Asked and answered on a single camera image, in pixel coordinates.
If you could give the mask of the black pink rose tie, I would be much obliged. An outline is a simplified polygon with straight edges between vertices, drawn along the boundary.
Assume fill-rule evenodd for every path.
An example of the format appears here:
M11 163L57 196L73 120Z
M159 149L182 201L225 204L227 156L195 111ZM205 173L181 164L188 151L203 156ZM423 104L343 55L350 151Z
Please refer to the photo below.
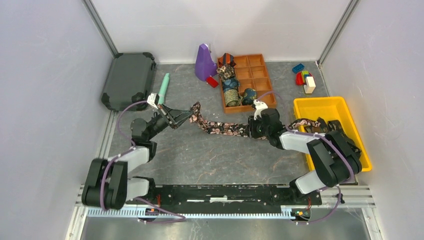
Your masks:
M248 123L230 123L220 121L208 121L201 114L201 104L196 102L191 108L193 114L189 118L190 123L196 123L198 127L207 134L238 136L244 138L265 139L263 135L253 136ZM288 125L288 128L294 130L299 126L310 126L319 128L325 126L323 119L311 120L308 118L299 118Z

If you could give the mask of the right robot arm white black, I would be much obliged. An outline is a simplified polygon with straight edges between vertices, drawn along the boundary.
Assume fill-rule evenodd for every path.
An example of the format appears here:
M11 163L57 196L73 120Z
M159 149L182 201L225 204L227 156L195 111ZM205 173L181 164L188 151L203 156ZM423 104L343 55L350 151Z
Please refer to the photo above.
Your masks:
M310 193L350 181L362 171L361 150L340 131L308 133L298 131L296 127L296 123L282 124L275 108L256 110L248 118L251 138L264 137L277 149L310 155L314 170L289 184L288 196L293 203L302 204Z

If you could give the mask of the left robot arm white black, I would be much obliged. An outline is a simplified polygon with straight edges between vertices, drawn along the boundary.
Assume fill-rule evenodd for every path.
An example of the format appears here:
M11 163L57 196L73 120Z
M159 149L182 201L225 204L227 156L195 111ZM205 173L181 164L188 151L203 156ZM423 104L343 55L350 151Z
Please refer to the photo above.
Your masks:
M129 173L147 164L156 155L157 143L152 139L170 127L177 129L193 115L192 110L178 110L160 104L153 117L136 118L131 123L131 146L118 155L92 160L84 183L81 202L103 210L119 210L139 197L145 204L153 203L157 190L146 177L129 178Z

